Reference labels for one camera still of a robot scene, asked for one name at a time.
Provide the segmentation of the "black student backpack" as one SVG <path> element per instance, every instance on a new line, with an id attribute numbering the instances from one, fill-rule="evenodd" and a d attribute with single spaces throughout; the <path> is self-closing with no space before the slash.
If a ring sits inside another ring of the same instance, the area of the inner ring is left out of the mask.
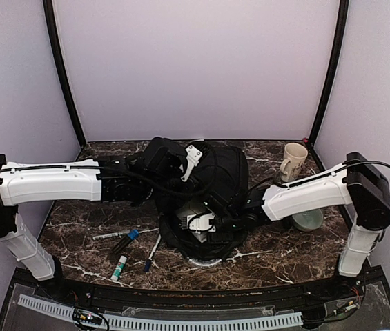
<path id="1" fill-rule="evenodd" d="M 212 146 L 205 141 L 195 141 L 194 145 L 203 152 L 199 164 L 191 172 L 188 181 L 196 183 L 205 197 L 210 193 L 218 193 L 223 197 L 234 196 L 233 204 L 238 207 L 244 202 L 248 192 L 248 162 L 244 153 L 235 146 Z M 153 175 L 145 169 L 142 162 L 137 162 L 143 174 L 148 180 Z M 153 186 L 164 192 L 173 193 L 153 182 Z M 203 261 L 211 259 L 225 260 L 231 251 L 242 244 L 246 237 L 240 237 L 237 241 L 207 241 L 200 243 L 195 237 L 179 227 L 179 219 L 175 212 L 182 208 L 191 199 L 182 203 L 156 203 L 160 214 L 159 233 L 164 242 L 171 248 L 176 249 L 185 258 L 194 258 Z"/>

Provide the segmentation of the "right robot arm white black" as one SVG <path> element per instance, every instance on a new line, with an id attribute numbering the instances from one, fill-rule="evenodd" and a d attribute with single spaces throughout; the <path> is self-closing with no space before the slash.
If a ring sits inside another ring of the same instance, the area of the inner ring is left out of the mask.
<path id="1" fill-rule="evenodd" d="M 379 236 L 390 226 L 389 181 L 360 152 L 350 152 L 344 162 L 324 172 L 290 183 L 253 188 L 229 217 L 215 217 L 221 232 L 250 230 L 293 215 L 332 206 L 344 208 L 351 224 L 345 247 L 338 259 L 338 274 L 326 284 L 332 299 L 341 299 L 353 287 Z"/>

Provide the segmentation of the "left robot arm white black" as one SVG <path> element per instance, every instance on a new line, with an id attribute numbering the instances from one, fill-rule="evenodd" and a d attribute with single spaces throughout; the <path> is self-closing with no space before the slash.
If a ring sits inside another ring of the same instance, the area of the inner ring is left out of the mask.
<path id="1" fill-rule="evenodd" d="M 23 164 L 0 154 L 0 241 L 57 301 L 71 295 L 57 257 L 48 253 L 19 214 L 23 203 L 80 200 L 141 203 L 156 192 L 191 198 L 205 189 L 171 189 L 185 185 L 199 165 L 201 152 L 158 157 L 155 161 L 102 157 L 70 163 Z"/>

